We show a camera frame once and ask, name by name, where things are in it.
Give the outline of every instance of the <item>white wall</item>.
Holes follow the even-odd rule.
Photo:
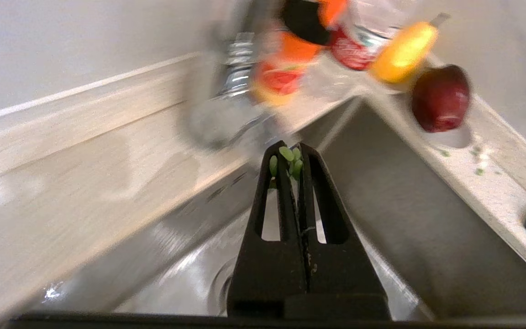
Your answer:
[[[434,53],[466,69],[474,90],[526,138],[526,1],[424,0],[417,18],[452,15]]]
[[[0,0],[0,109],[196,50],[209,0]]]

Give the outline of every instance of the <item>plastic bottle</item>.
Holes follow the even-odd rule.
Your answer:
[[[305,92],[324,101],[342,101],[357,83],[350,69],[368,69],[418,2],[349,0],[348,8],[332,28],[328,50],[305,73]]]
[[[328,43],[332,24],[345,0],[286,0],[280,15],[281,31],[270,31],[275,46],[255,67],[251,87],[257,99],[273,106],[287,104],[299,90],[307,66]]]

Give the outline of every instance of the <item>red apple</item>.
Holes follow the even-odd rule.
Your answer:
[[[457,65],[426,71],[411,93],[411,110],[429,133],[455,129],[470,106],[470,83]]]

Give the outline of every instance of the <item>sink drain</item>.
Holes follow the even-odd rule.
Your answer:
[[[208,313],[217,314],[218,316],[227,316],[226,300],[228,295],[228,287],[232,279],[232,272],[237,263],[237,258],[234,257],[221,267],[215,279],[212,281],[210,293],[208,296]]]

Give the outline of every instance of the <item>black object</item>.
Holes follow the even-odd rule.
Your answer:
[[[279,142],[263,157],[251,216],[228,291],[229,317],[148,314],[30,313],[6,329],[526,329],[525,323],[390,321],[386,294],[354,233],[321,156],[300,144],[298,204]],[[281,241],[263,241],[263,218],[275,177]],[[326,244],[317,241],[315,201]]]
[[[286,0],[279,17],[300,39],[324,46],[330,40],[330,31],[322,25],[319,9],[319,1]]]
[[[288,162],[279,154],[281,146],[285,146],[283,142],[271,146],[263,157],[228,290],[228,316],[390,320],[384,289],[321,156],[300,144],[304,165],[296,216]],[[278,158],[275,180],[281,241],[261,238],[272,156]],[[314,192],[326,244],[320,244],[316,235]]]

